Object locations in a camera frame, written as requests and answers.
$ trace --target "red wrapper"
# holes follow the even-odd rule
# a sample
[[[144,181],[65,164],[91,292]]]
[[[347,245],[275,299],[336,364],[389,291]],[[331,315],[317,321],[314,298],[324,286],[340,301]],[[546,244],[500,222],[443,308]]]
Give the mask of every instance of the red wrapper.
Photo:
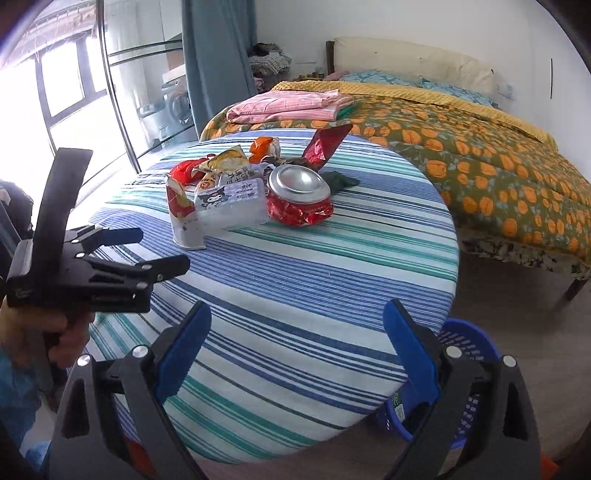
[[[214,154],[209,154],[207,158],[200,158],[198,160],[185,160],[176,164],[170,171],[170,176],[174,178],[181,185],[188,185],[189,183],[199,183],[205,176],[205,172],[193,169],[210,158],[215,157]]]
[[[302,157],[310,163],[310,168],[319,171],[324,167],[352,128],[352,124],[346,124],[316,130],[312,141],[302,154]]]
[[[187,198],[183,186],[172,177],[166,181],[168,209],[176,218],[182,219],[195,211],[195,204]]]

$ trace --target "dark green cloth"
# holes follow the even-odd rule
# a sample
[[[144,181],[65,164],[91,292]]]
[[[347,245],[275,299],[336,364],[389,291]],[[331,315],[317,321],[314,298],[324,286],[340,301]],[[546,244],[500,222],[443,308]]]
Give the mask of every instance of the dark green cloth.
[[[338,171],[323,171],[320,172],[320,176],[329,184],[331,195],[339,193],[347,187],[355,187],[359,185],[359,180],[343,175]]]
[[[355,108],[355,104],[351,103],[351,105],[346,106],[345,108],[342,108],[339,113],[336,114],[336,119],[337,120],[342,120],[343,118],[345,118],[346,116],[348,116]]]

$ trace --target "blue plastic basket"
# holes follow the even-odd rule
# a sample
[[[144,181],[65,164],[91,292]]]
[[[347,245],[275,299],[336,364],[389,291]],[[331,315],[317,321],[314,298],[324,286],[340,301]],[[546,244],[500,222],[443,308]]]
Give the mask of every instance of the blue plastic basket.
[[[470,322],[459,319],[447,319],[437,339],[445,346],[455,345],[464,355],[478,361],[494,361],[500,358],[499,352],[488,336]],[[459,448],[466,443],[468,430],[472,426],[478,409],[478,395],[469,397],[462,422],[453,439],[452,448]],[[412,434],[402,425],[410,412],[422,402],[410,382],[405,383],[393,397],[389,398],[375,413],[378,424],[385,430],[398,432],[406,441]]]

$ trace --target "plastic container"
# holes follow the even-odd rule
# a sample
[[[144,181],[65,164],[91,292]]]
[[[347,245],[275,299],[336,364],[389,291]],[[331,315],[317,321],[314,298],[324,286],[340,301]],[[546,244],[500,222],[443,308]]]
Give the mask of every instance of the plastic container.
[[[494,361],[500,358],[499,352],[487,335],[465,320],[447,319],[437,339],[445,346],[459,347],[464,355],[478,361]],[[467,433],[478,410],[478,397],[479,395],[468,397],[462,421],[453,439],[453,449],[462,447],[466,443]],[[417,391],[410,382],[407,382],[376,411],[375,419],[383,429],[397,432],[409,442],[413,435],[402,423],[420,403],[421,399]]]
[[[250,179],[195,194],[197,218],[205,233],[243,228],[269,221],[265,185]]]

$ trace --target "window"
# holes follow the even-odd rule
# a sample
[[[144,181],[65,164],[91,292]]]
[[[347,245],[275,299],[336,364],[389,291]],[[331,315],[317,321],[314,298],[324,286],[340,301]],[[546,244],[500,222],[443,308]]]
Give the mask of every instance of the window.
[[[35,61],[0,70],[0,92],[1,178],[14,182],[33,199],[34,225],[53,162],[35,81]]]
[[[86,37],[86,50],[88,51],[90,73],[92,74],[95,92],[105,90],[107,88],[107,79],[103,68],[103,59],[101,58],[99,39]]]
[[[51,116],[56,116],[84,98],[76,43],[64,43],[52,48],[41,57],[41,65]]]
[[[90,32],[48,47],[35,56],[41,110],[53,148],[93,151],[85,181],[125,155],[100,44]]]

